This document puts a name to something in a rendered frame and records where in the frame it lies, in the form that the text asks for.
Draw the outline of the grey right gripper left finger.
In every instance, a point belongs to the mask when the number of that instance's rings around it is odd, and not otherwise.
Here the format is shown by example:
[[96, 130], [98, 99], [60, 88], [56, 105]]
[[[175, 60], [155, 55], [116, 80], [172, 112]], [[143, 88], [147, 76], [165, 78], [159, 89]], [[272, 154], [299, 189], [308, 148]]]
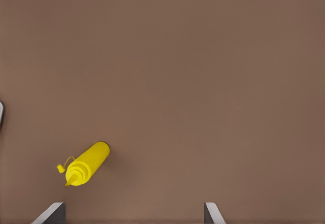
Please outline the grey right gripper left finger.
[[53, 203], [31, 224], [66, 224], [66, 205], [64, 202]]

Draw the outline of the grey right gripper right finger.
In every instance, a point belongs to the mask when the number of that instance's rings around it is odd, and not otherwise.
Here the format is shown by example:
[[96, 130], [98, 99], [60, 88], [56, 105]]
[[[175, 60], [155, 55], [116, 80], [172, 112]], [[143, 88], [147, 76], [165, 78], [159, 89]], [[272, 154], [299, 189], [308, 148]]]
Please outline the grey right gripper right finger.
[[213, 202], [204, 203], [204, 224], [226, 224], [217, 205]]

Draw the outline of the yellow sauce squeeze bottle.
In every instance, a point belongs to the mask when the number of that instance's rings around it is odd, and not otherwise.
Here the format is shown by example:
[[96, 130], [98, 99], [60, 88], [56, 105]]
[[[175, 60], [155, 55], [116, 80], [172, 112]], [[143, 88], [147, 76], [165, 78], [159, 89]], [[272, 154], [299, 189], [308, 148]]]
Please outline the yellow sauce squeeze bottle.
[[65, 187], [86, 184], [104, 163], [109, 154], [109, 144], [98, 141], [78, 157], [70, 156], [63, 165], [57, 166], [59, 173], [65, 173]]

